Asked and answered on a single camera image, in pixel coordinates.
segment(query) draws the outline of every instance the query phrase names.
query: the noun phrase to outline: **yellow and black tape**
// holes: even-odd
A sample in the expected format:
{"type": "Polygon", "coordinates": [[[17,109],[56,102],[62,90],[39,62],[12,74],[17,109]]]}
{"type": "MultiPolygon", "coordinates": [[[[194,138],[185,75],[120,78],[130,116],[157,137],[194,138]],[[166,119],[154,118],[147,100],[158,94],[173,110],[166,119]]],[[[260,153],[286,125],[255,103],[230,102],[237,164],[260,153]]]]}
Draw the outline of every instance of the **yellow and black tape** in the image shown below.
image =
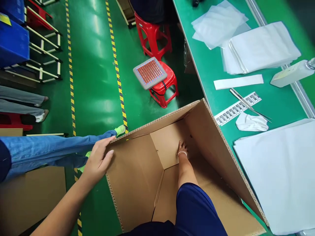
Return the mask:
{"type": "Polygon", "coordinates": [[[128,133],[129,131],[128,131],[128,124],[127,124],[127,115],[126,115],[126,111],[125,111],[124,97],[123,97],[122,88],[121,88],[119,67],[118,67],[117,54],[116,54],[115,37],[114,37],[114,31],[113,31],[113,25],[112,25],[112,19],[111,19],[111,13],[110,13],[110,10],[109,10],[108,0],[105,0],[105,3],[106,3],[106,10],[107,10],[109,31],[110,31],[111,40],[112,40],[112,50],[113,50],[113,55],[114,55],[114,64],[115,64],[115,69],[116,69],[116,77],[117,77],[117,83],[118,83],[118,91],[119,91],[119,98],[120,98],[122,117],[123,117],[123,120],[124,120],[124,125],[126,127],[125,133],[128,133]]]}
{"type": "MultiPolygon", "coordinates": [[[[66,20],[67,20],[67,41],[68,41],[69,78],[70,78],[70,95],[71,95],[72,132],[73,132],[73,136],[76,136],[69,4],[68,4],[68,0],[65,0],[65,1],[66,1],[66,20]]],[[[77,182],[78,179],[79,179],[78,170],[75,168],[74,169],[74,180],[77,182]]],[[[77,219],[77,226],[78,226],[78,236],[82,236],[81,212],[80,212],[78,219],[77,219]]]]}

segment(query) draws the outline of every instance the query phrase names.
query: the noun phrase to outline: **blue sleeve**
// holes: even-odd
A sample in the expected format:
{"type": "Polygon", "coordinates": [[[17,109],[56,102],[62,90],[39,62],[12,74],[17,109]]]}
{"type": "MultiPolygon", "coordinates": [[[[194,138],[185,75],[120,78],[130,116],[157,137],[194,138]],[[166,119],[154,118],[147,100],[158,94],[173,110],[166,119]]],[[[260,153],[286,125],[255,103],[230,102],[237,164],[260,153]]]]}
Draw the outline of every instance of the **blue sleeve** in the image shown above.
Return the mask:
{"type": "Polygon", "coordinates": [[[176,197],[175,235],[227,236],[209,196],[193,183],[183,184],[176,197]]]}

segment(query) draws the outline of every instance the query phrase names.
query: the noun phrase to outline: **right hand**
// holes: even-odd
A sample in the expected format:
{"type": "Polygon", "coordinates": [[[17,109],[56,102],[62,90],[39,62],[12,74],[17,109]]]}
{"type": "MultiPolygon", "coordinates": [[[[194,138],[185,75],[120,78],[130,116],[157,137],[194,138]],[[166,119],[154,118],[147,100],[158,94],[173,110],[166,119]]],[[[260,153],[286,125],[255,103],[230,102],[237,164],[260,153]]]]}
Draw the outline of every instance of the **right hand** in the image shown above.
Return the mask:
{"type": "Polygon", "coordinates": [[[114,150],[110,150],[104,157],[106,146],[116,138],[112,136],[106,139],[99,140],[93,146],[90,157],[85,165],[84,172],[80,180],[93,188],[105,175],[107,168],[113,157],[114,150]]]}
{"type": "Polygon", "coordinates": [[[186,154],[188,155],[187,146],[186,146],[185,142],[181,143],[181,141],[179,141],[177,154],[178,154],[180,151],[184,151],[184,152],[186,152],[186,154]]]}

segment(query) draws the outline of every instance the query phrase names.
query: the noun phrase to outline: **jeans leg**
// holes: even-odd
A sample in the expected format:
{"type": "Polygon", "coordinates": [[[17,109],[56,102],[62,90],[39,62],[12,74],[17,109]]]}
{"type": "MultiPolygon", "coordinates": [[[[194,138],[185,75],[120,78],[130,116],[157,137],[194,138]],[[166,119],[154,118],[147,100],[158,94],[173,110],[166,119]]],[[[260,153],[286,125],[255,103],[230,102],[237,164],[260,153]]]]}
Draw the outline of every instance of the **jeans leg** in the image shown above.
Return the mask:
{"type": "Polygon", "coordinates": [[[45,112],[40,108],[28,107],[25,105],[8,102],[3,99],[0,99],[0,111],[8,113],[30,114],[33,116],[40,116],[45,112]]]}
{"type": "Polygon", "coordinates": [[[9,88],[5,86],[0,86],[0,98],[16,100],[16,101],[32,103],[32,104],[42,104],[42,102],[45,99],[44,96],[41,96],[35,93],[25,92],[22,90],[9,88]]]}
{"type": "Polygon", "coordinates": [[[49,166],[61,166],[61,167],[71,167],[80,168],[86,164],[88,158],[85,155],[73,153],[62,158],[47,163],[49,166]]]}
{"type": "MultiPolygon", "coordinates": [[[[31,171],[46,163],[52,163],[68,155],[77,152],[90,151],[96,141],[117,135],[115,130],[107,131],[103,135],[88,135],[85,137],[64,138],[60,136],[23,136],[23,137],[0,137],[11,154],[12,167],[6,179],[31,171]]],[[[74,160],[75,156],[67,157],[66,160],[74,160]]]]}

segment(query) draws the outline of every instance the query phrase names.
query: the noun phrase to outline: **bracelet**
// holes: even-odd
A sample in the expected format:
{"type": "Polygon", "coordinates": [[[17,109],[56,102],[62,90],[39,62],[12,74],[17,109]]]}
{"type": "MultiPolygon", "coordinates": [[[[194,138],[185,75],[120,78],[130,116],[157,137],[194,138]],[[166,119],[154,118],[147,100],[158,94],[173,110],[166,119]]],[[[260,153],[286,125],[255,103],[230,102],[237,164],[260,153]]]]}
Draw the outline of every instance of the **bracelet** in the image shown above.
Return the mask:
{"type": "Polygon", "coordinates": [[[177,156],[178,156],[181,152],[185,153],[185,154],[186,154],[186,156],[187,156],[187,153],[186,153],[186,152],[184,152],[184,151],[180,151],[180,152],[178,152],[178,153],[177,153],[177,156]]]}

